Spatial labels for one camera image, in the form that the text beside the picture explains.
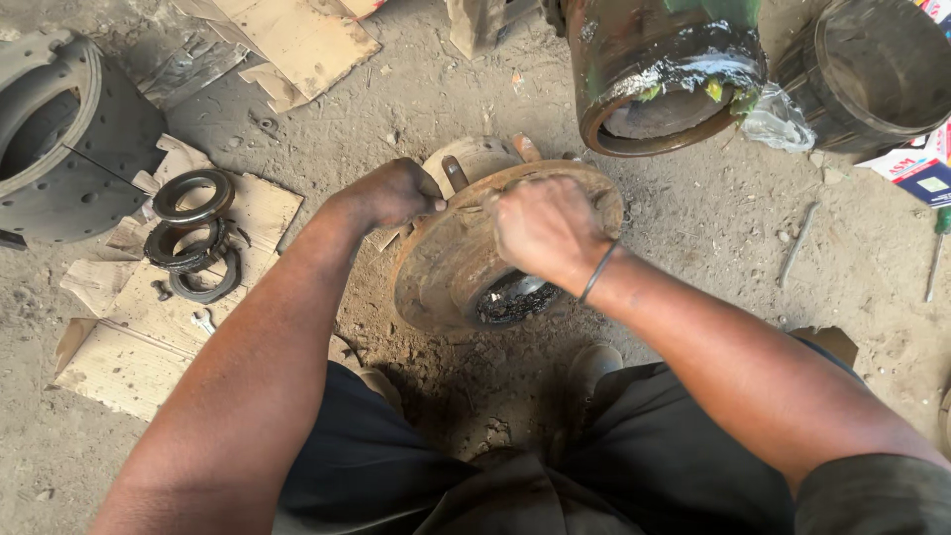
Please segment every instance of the wrench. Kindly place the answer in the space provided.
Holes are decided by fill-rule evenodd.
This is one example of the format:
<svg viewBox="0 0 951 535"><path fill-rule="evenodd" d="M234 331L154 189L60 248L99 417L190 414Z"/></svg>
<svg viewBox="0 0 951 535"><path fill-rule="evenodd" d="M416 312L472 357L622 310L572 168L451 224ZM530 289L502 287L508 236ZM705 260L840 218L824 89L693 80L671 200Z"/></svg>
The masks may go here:
<svg viewBox="0 0 951 535"><path fill-rule="evenodd" d="M211 323L211 312L207 308L202 308L202 310L204 314L201 316L198 315L198 312L191 313L191 323L203 328L204 332L211 336L215 333L215 326Z"/></svg>

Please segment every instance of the metal rod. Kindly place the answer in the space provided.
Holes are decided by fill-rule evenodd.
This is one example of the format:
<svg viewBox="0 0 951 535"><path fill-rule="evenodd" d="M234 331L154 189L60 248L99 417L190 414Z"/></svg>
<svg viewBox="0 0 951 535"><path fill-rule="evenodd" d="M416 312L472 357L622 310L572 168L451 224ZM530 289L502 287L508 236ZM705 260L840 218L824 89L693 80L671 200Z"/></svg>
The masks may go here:
<svg viewBox="0 0 951 535"><path fill-rule="evenodd" d="M512 144L515 145L515 150L518 151L518 155L522 157L522 160L525 160L526 164L540 162L542 160L541 152L538 150L538 147L532 143L529 136L522 132L517 133L512 138Z"/></svg>
<svg viewBox="0 0 951 535"><path fill-rule="evenodd" d="M442 170L446 172L446 178L449 179L449 185L453 187L454 192L459 193L469 186L469 179L455 156L442 157Z"/></svg>
<svg viewBox="0 0 951 535"><path fill-rule="evenodd" d="M805 237L809 233L809 229L812 227L812 217L816 214L816 210L822 205L821 201L816 201L809 205L809 209L805 212L805 221L803 222L803 229L799 231L799 238L796 239L796 243L793 244L792 250L789 252L789 256L786 257L786 263L783 264L783 270L779 274L779 287L786 287L786 279L789 277L789 271L792 269L792 263L796 261L796 255L799 254L799 249L803 248L803 242Z"/></svg>
<svg viewBox="0 0 951 535"><path fill-rule="evenodd" d="M935 259L931 261L931 275L928 276L928 293L924 296L926 303L935 298L935 280L938 278L938 264L941 262L941 250L944 248L944 234L938 235L938 246L935 248Z"/></svg>

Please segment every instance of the bolt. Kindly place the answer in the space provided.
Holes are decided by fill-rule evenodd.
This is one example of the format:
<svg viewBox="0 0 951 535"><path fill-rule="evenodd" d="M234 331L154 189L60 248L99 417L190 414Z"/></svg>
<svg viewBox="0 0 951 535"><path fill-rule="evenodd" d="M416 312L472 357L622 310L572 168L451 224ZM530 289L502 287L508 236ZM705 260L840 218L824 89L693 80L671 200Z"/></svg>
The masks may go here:
<svg viewBox="0 0 951 535"><path fill-rule="evenodd" d="M160 302L168 301L168 299L171 298L172 292L165 291L165 289L162 288L162 281L152 281L152 287L154 287L155 291L159 294Z"/></svg>

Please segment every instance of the cardboard sheet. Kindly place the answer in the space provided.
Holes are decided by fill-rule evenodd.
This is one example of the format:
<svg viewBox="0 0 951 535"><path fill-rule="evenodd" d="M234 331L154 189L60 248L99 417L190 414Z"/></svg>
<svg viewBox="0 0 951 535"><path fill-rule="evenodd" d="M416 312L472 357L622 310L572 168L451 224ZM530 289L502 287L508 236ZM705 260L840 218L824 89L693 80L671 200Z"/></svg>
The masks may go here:
<svg viewBox="0 0 951 535"><path fill-rule="evenodd" d="M168 150L159 170L154 176L142 173L133 181L150 194L182 172L213 167L203 153L169 136L158 146ZM255 175L232 174L231 180L235 202L224 217L230 220L231 247L242 257L242 284L212 305L178 296L159 302L151 283L167 281L168 273L148 260L78 261L61 286L75 291L100 319L70 320L56 349L61 373L54 384L147 421L154 416L208 339L191 322L192 312L207 308L212 324L220 325L277 263L280 256L275 248L301 205L299 195ZM195 202L201 199L183 199L183 204ZM145 227L127 218L107 245L134 256L142 250L137 241L147 235ZM219 262L191 277L211 286L223 275L224 262Z"/></svg>

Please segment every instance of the black rubber bracelet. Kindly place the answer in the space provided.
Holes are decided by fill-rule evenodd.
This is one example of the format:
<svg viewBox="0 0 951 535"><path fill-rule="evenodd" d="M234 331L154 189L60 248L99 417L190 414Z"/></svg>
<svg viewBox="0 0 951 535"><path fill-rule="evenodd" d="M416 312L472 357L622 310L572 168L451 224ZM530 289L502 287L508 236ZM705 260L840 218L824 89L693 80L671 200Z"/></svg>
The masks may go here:
<svg viewBox="0 0 951 535"><path fill-rule="evenodd" d="M617 247L620 240L614 240L614 243L608 248L608 252L604 253L604 258L601 259L601 262L597 265L597 269L594 270L592 278L588 281L588 285L585 287L585 291L581 294L581 298L578 299L579 305L585 304L585 299L588 299L588 293L591 292L594 287L594 282L597 281L597 278L601 276L601 271L604 271L604 266L608 264L608 260L611 258L611 253L614 252L614 248Z"/></svg>

